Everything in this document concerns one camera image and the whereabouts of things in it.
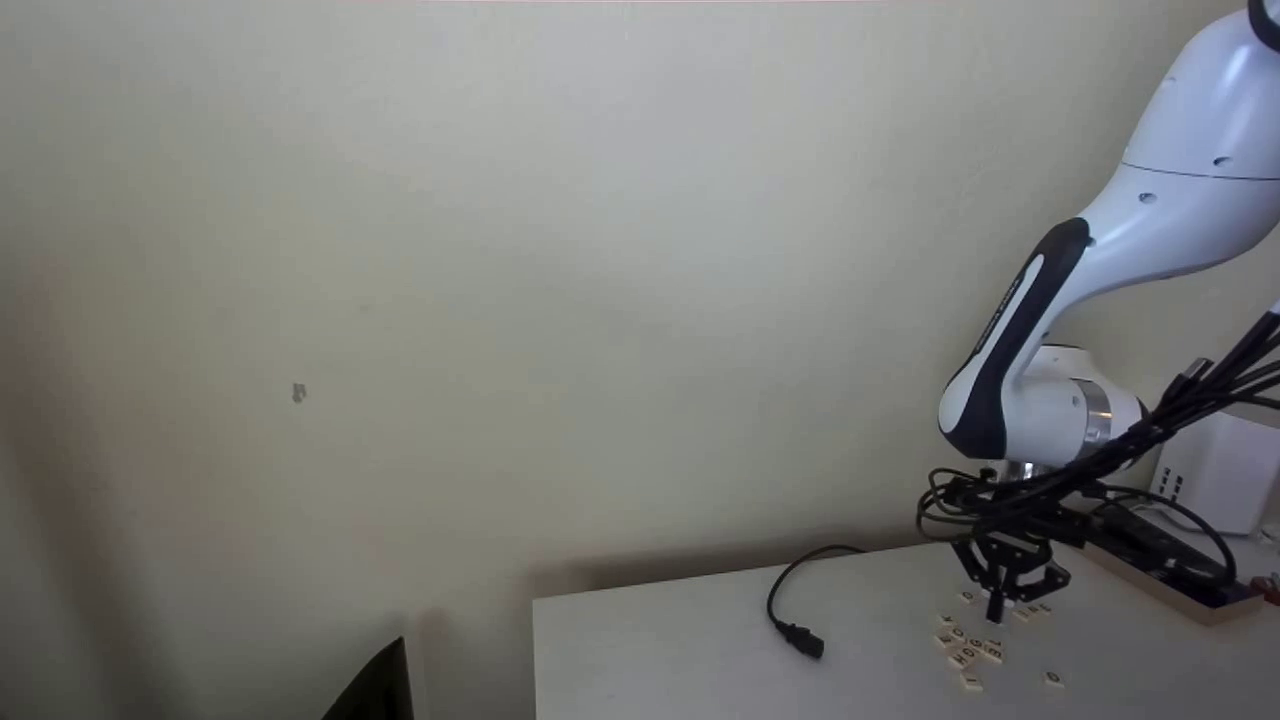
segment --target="wall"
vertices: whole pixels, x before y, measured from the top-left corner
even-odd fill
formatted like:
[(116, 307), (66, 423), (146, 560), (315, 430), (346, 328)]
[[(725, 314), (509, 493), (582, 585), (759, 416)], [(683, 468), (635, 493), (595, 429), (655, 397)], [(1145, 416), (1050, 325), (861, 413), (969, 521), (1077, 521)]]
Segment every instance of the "wall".
[[(0, 2), (0, 711), (320, 716), (407, 629), (904, 539), (1027, 245), (1233, 0)], [(1280, 245), (1066, 333), (1135, 388)]]

